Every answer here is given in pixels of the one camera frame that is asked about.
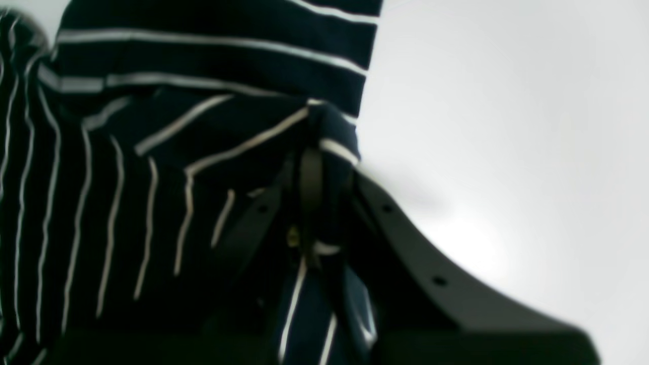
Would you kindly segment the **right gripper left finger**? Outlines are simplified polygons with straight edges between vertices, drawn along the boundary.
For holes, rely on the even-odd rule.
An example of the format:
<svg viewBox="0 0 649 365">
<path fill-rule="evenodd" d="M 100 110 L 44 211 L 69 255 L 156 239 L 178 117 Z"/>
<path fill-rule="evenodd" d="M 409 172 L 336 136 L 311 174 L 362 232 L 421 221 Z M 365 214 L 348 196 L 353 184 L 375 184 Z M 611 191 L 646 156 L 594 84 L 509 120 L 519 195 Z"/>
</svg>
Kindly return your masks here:
<svg viewBox="0 0 649 365">
<path fill-rule="evenodd" d="M 290 153 L 280 182 L 246 208 L 213 252 L 110 315 L 59 340 L 52 364 L 276 364 L 274 333 L 289 270 L 287 241 L 311 243 L 322 155 Z"/>
</svg>

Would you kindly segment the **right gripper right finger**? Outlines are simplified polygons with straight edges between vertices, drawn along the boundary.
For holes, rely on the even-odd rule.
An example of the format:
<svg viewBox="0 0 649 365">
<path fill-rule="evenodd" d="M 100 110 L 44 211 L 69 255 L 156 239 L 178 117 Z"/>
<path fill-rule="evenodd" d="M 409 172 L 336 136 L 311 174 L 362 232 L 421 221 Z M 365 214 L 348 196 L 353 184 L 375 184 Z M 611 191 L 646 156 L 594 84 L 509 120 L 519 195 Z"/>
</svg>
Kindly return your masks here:
<svg viewBox="0 0 649 365">
<path fill-rule="evenodd" d="M 375 321 L 360 364 L 599 364 L 591 338 L 499 293 L 430 243 L 396 204 L 345 163 L 324 168 L 324 221 L 338 252 L 324 280 L 344 328 L 360 333 L 350 275 Z"/>
</svg>

